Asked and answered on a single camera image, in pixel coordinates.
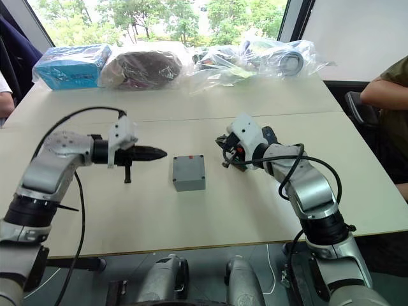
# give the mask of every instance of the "person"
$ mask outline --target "person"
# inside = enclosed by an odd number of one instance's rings
[[[363,104],[381,109],[380,128],[408,161],[408,56],[371,81],[360,98]],[[408,182],[396,187],[408,201]]]
[[[12,91],[0,71],[0,127],[14,111],[14,101],[11,94]]]

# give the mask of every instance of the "white wall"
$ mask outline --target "white wall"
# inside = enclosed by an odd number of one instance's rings
[[[338,65],[323,80],[371,81],[408,55],[408,0],[316,0],[303,39]]]

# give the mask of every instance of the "gray plastic box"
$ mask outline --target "gray plastic box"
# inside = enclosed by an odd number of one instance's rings
[[[204,156],[190,155],[174,157],[173,184],[177,191],[204,190]]]

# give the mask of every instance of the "floor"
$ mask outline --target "floor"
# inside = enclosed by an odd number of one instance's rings
[[[296,305],[290,293],[280,284],[281,267],[285,262],[281,244],[270,244],[270,258],[277,283],[272,295],[265,295],[266,305]],[[170,252],[188,260],[190,269],[190,287],[188,299],[226,301],[224,285],[225,264],[235,255],[247,259],[256,272],[263,292],[269,292],[273,286],[273,277],[268,266],[266,245],[242,247],[223,247],[191,251]],[[90,306],[105,305],[108,283],[127,280],[127,293],[121,304],[131,303],[137,295],[137,288],[143,276],[158,259],[169,255],[169,252],[135,254],[106,257],[107,266],[103,272],[75,270],[68,290],[61,305]],[[47,268],[43,281],[47,280],[57,269]],[[25,306],[53,305],[66,275],[61,269],[47,284],[24,300]],[[392,306],[408,305],[408,278],[394,277],[385,274],[372,274],[375,288]],[[313,305],[327,305],[322,301]]]

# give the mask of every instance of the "plastic bag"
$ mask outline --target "plastic bag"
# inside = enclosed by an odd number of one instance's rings
[[[190,78],[191,94],[216,85],[232,86],[256,74],[242,67],[238,46],[197,48],[194,61],[194,75]]]
[[[193,72],[187,48],[177,41],[139,42],[113,51],[98,86],[121,89],[160,89],[178,85]]]
[[[308,40],[283,43],[259,36],[247,36],[240,46],[245,68],[257,74],[274,77],[306,77],[325,66],[334,66],[316,52]]]
[[[33,67],[33,82],[43,80],[53,90],[97,87],[111,53],[105,44],[49,48]]]

